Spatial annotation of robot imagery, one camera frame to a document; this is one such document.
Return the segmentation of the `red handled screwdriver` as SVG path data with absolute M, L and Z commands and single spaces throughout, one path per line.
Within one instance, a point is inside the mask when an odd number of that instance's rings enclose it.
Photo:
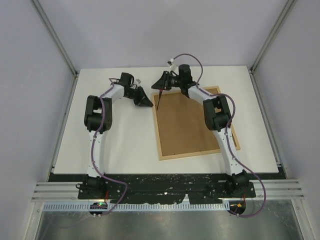
M 157 100 L 157 105 L 156 105 L 156 111 L 159 109 L 162 93 L 163 93 L 163 89 L 159 90 L 158 100 Z

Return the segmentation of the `wooden picture frame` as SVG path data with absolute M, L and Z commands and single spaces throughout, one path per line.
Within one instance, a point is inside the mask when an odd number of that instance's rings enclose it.
M 178 91 L 164 91 L 158 110 L 158 93 L 152 94 L 153 118 L 161 161 L 221 153 L 206 127 L 203 106 Z

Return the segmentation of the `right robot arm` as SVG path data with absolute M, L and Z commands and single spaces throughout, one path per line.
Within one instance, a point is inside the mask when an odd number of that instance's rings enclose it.
M 235 112 L 230 111 L 229 96 L 224 93 L 212 94 L 200 87 L 198 82 L 193 81 L 188 64 L 181 64 L 178 74 L 164 71 L 151 88 L 159 92 L 179 88 L 184 96 L 202 105 L 205 125 L 216 138 L 223 157 L 226 192 L 231 197 L 243 195 L 250 181 L 236 153 L 231 127 Z

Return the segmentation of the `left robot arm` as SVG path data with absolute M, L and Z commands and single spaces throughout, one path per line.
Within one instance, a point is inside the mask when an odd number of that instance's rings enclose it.
M 84 125 L 89 133 L 90 162 L 83 186 L 96 199 L 102 199 L 107 193 L 104 166 L 104 144 L 108 131 L 113 123 L 113 104 L 127 98 L 137 107 L 153 107 L 139 83 L 135 83 L 133 75 L 123 72 L 120 78 L 110 78 L 110 88 L 100 96 L 89 95 L 86 100 L 84 112 Z

